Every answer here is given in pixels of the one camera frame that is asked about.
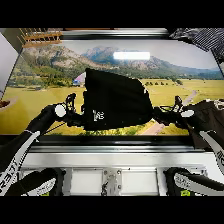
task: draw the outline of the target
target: grass field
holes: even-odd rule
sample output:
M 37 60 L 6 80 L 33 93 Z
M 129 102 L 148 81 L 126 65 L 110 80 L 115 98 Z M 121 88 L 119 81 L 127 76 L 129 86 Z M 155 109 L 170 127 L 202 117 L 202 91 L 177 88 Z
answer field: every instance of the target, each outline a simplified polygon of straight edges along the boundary
M 204 99 L 224 99 L 224 80 L 185 80 L 183 86 L 177 86 L 171 80 L 164 79 L 143 79 L 143 84 L 152 82 L 152 86 L 147 86 L 150 94 L 150 99 L 153 106 L 173 105 L 174 97 L 179 95 L 183 100 L 197 90 L 198 94 L 193 99 L 193 103 L 200 102 Z M 77 94 L 75 104 L 77 112 L 80 113 L 81 105 L 83 104 L 83 91 L 81 87 L 62 87 L 48 88 L 45 91 L 34 91 L 27 88 L 11 88 L 8 87 L 3 100 L 16 99 L 15 104 L 5 110 L 0 110 L 0 134 L 19 134 L 23 131 L 28 123 L 37 116 L 40 111 L 49 104 L 63 102 L 67 95 L 75 92 Z M 102 132 L 102 134 L 141 134 L 153 125 L 153 121 L 137 127 L 124 128 L 119 130 L 110 130 Z M 71 127 L 66 125 L 59 127 L 51 134 L 77 135 L 85 133 L 82 128 Z M 165 127 L 160 134 L 177 135 L 187 134 L 186 130 L 178 129 L 174 125 Z

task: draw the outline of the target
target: striped fabric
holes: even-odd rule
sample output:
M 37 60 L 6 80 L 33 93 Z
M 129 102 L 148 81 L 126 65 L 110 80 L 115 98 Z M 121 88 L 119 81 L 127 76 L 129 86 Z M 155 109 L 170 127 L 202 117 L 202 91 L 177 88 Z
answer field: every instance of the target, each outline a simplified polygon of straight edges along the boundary
M 188 38 L 200 49 L 212 50 L 220 62 L 224 61 L 224 28 L 177 28 L 170 37 Z

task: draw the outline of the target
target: landscape print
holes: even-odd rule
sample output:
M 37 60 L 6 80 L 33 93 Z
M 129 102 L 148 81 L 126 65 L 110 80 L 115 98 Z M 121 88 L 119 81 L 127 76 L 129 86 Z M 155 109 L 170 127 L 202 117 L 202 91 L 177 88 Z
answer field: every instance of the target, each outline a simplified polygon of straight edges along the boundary
M 113 53 L 119 51 L 149 51 L 151 56 L 150 60 L 116 60 Z M 171 106 L 176 95 L 185 104 L 224 98 L 223 76 L 213 55 L 195 46 L 171 40 L 64 41 L 23 50 L 2 99 L 10 103 L 0 108 L 0 134 L 21 133 L 45 106 L 64 102 L 73 92 L 80 113 L 86 68 L 139 79 L 153 106 Z M 49 134 L 187 135 L 188 131 L 151 120 L 144 125 L 95 132 L 64 125 Z

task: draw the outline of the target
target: folded black garment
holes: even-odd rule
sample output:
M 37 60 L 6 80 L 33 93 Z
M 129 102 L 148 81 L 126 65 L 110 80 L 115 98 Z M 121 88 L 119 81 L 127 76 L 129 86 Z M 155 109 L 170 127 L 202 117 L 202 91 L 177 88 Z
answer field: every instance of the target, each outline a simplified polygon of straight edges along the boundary
M 87 68 L 85 86 L 82 110 L 87 131 L 135 126 L 152 119 L 149 93 L 137 79 Z

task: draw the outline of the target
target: white logo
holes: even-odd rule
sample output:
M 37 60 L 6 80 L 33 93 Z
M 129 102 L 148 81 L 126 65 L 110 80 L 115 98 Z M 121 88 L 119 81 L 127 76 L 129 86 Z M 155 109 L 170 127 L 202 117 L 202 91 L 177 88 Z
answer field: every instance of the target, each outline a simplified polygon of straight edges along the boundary
M 104 119 L 104 112 L 96 112 L 95 110 L 93 110 L 93 118 L 94 118 L 94 121 L 97 121 L 97 119 Z

